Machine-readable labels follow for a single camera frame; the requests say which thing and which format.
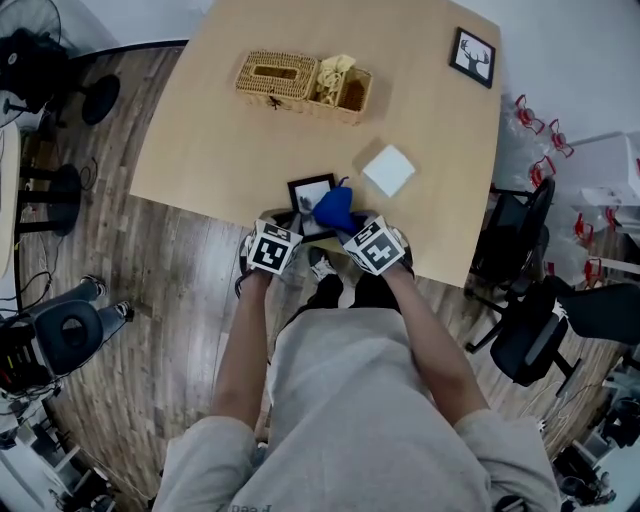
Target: stool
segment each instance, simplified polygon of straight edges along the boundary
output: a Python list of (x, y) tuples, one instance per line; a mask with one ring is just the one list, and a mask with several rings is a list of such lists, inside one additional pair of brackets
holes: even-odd
[(16, 235), (38, 231), (53, 231), (60, 237), (68, 235), (73, 230), (80, 211), (82, 184), (78, 170), (71, 164), (65, 164), (55, 172), (21, 167), (20, 177), (49, 181), (49, 190), (46, 192), (18, 191), (17, 205), (18, 212), (21, 212), (26, 203), (46, 203), (48, 220), (45, 222), (18, 221)]

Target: blue object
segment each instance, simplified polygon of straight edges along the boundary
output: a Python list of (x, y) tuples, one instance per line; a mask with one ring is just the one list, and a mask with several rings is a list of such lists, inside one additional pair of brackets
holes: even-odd
[(350, 213), (353, 190), (342, 186), (346, 179), (348, 178), (342, 178), (337, 187), (329, 190), (311, 213), (318, 224), (341, 229), (350, 235), (355, 235), (358, 232), (358, 227), (351, 219)]

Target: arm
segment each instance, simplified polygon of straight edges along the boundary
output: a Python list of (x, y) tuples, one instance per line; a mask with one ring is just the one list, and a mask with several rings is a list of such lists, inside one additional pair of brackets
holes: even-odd
[(469, 361), (420, 295), (413, 276), (394, 265), (383, 277), (398, 301), (418, 372), (440, 413), (455, 425), (473, 411), (488, 409)]
[(256, 271), (242, 283), (213, 393), (212, 414), (238, 419), (255, 429), (267, 373), (264, 299), (271, 276)]

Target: person's left arm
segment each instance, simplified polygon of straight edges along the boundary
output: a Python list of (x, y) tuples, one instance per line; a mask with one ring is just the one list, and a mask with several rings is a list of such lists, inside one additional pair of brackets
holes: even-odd
[(267, 371), (265, 295), (254, 272), (242, 295), (213, 391), (211, 414), (169, 443), (155, 512), (226, 510), (252, 474), (254, 430)]
[(242, 283), (227, 348), (216, 376), (211, 413), (242, 421), (254, 430), (267, 374), (264, 299), (271, 275), (255, 271)]

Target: wooden table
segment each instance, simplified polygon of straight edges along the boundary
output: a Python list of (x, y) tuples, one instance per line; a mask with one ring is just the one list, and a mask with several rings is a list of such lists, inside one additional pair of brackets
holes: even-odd
[[(492, 89), (449, 67), (458, 26), (497, 48)], [(374, 76), (363, 123), (245, 104), (236, 74), (260, 48), (353, 56)], [(131, 193), (251, 226), (290, 207), (288, 181), (349, 176), (354, 209), (406, 233), (419, 275), (463, 286), (493, 170), (501, 57), (498, 27), (447, 0), (218, 0), (167, 83)], [(417, 169), (392, 199), (361, 173), (386, 144)]]

